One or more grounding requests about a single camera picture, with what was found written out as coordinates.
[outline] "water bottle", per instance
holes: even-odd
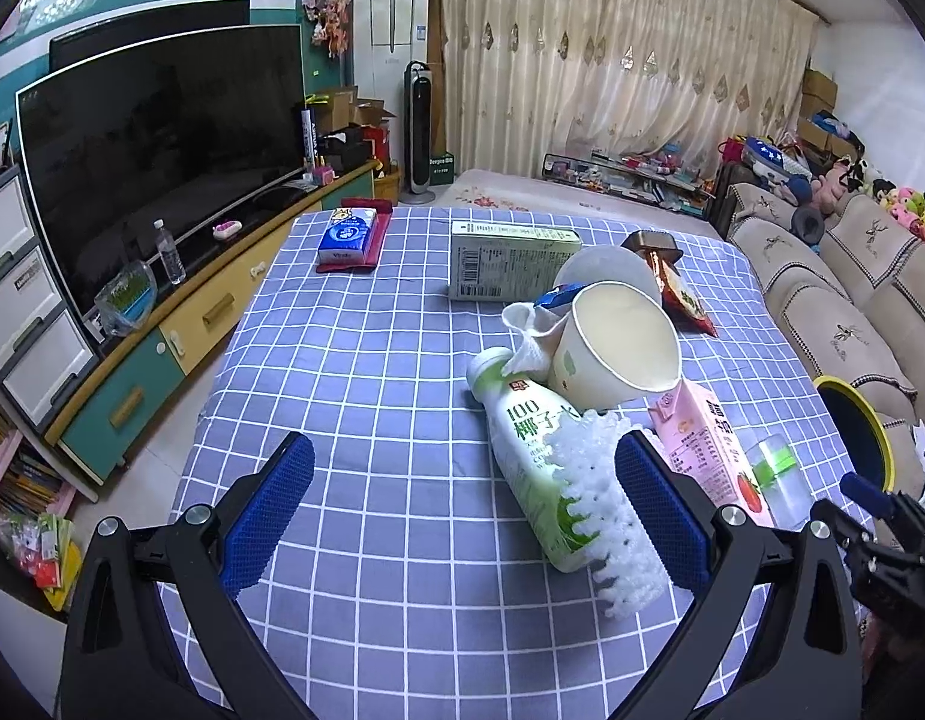
[[[183,268],[179,252],[176,251],[176,241],[173,240],[170,231],[163,226],[161,218],[157,218],[152,226],[157,228],[157,251],[163,261],[166,275],[173,284],[181,284],[186,278],[186,269]]]

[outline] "tv cabinet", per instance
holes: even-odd
[[[101,485],[200,362],[236,326],[298,215],[373,196],[371,164],[340,176],[227,247],[159,303],[69,396],[44,437]]]

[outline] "pink carton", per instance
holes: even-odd
[[[757,525],[774,527],[752,466],[713,392],[682,379],[648,412],[670,469],[699,482],[716,506],[735,504]]]

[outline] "checkered tablecloth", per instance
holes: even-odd
[[[296,220],[226,351],[197,424],[173,516],[216,502],[288,430],[316,478],[239,604],[322,720],[603,720],[675,630],[691,596],[603,617],[588,570],[543,562],[466,389],[470,357],[512,346],[499,303],[445,298],[451,218],[576,229],[619,245],[634,225],[560,215],[397,209],[373,274],[318,275],[328,214]],[[684,374],[713,389],[744,448],[786,436],[809,485],[848,458],[802,365],[731,245],[675,234],[719,338],[683,335]],[[646,404],[627,404],[650,424]],[[200,690],[221,701],[173,589],[173,632]],[[750,599],[704,699],[722,695],[762,608]]]

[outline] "white bottle cap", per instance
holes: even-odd
[[[490,346],[490,348],[480,351],[469,361],[469,366],[466,368],[465,379],[466,384],[469,384],[469,389],[475,388],[476,382],[485,370],[497,365],[498,362],[507,362],[511,357],[512,349],[507,349],[504,346]]]

